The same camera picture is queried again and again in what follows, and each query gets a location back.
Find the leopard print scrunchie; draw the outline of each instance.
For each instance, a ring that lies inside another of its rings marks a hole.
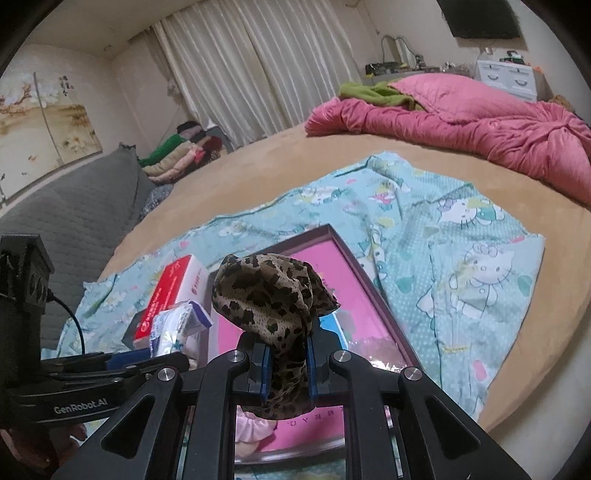
[[[267,420],[309,412],[306,337],[312,319],[339,308],[312,266],[283,255],[228,255],[213,282],[216,311],[271,346],[273,372],[268,401],[243,407]]]

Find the beige blanket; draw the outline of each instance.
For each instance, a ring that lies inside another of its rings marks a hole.
[[[546,238],[531,307],[494,379],[480,425],[490,430],[534,390],[568,345],[591,297],[591,213],[528,177],[471,155],[373,135],[306,138],[302,126],[238,150],[189,175],[120,244],[102,277],[222,213],[268,202],[384,150],[424,170],[471,181]]]

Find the red and white box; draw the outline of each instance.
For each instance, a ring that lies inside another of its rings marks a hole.
[[[203,304],[207,276],[207,268],[194,255],[186,255],[167,265],[135,331],[134,347],[139,349],[150,345],[154,317],[162,310],[181,301]]]

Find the tree branch in painting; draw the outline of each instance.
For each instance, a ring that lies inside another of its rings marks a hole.
[[[30,83],[26,83],[25,85],[22,86],[22,95],[20,96],[20,98],[18,98],[17,100],[15,100],[12,103],[9,103],[8,105],[5,105],[6,103],[6,98],[4,95],[0,96],[0,113],[4,114],[4,115],[18,115],[18,114],[24,114],[25,113],[25,109],[24,107],[22,107],[22,103],[31,98],[31,84]]]

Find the green blanket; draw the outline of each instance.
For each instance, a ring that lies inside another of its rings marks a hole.
[[[413,97],[389,87],[388,82],[379,82],[377,85],[344,83],[340,87],[339,98],[358,98],[376,106],[401,106],[408,110],[423,110]]]
[[[144,168],[156,165],[160,160],[162,160],[166,155],[171,153],[172,150],[177,148],[183,142],[186,142],[186,140],[183,137],[181,137],[179,134],[174,134],[162,145],[156,148],[156,150],[154,150],[148,157],[140,158],[138,160],[140,166]]]

